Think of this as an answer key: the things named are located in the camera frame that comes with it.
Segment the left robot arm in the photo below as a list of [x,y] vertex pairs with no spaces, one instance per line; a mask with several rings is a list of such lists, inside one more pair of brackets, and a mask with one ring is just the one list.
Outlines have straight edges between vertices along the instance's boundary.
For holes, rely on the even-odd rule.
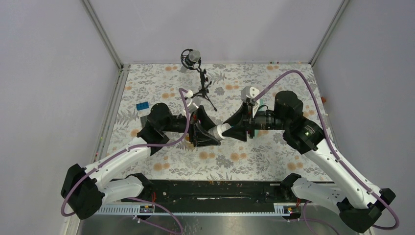
[[132,175],[115,180],[115,176],[138,160],[181,142],[185,136],[194,146],[220,145],[224,132],[230,128],[227,123],[212,122],[195,100],[186,103],[184,113],[179,115],[173,115],[165,103],[153,105],[145,126],[123,149],[87,166],[74,164],[67,170],[61,189],[61,214],[84,220],[110,202],[130,197],[148,200],[152,189],[145,177]]

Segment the white pill bottle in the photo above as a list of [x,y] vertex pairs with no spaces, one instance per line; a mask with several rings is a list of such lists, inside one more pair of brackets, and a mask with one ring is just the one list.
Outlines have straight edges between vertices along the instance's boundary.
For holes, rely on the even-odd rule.
[[223,133],[229,129],[231,129],[231,125],[229,125],[228,123],[223,123],[220,125],[216,125],[213,128],[210,128],[208,130],[208,133],[214,136],[218,141],[222,141],[226,138],[223,135]]

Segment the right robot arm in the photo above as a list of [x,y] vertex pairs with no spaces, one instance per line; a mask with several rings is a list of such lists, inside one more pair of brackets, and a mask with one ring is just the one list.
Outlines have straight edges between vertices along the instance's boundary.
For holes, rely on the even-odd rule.
[[281,197],[288,202],[300,198],[323,206],[358,233],[373,227],[395,193],[373,184],[352,166],[323,129],[303,115],[303,102],[294,92],[277,93],[274,109],[264,111],[256,101],[258,95],[259,90],[253,87],[242,91],[242,105],[227,120],[231,128],[223,135],[246,141],[256,130],[283,131],[286,143],[317,164],[337,188],[330,189],[292,173],[280,184]]

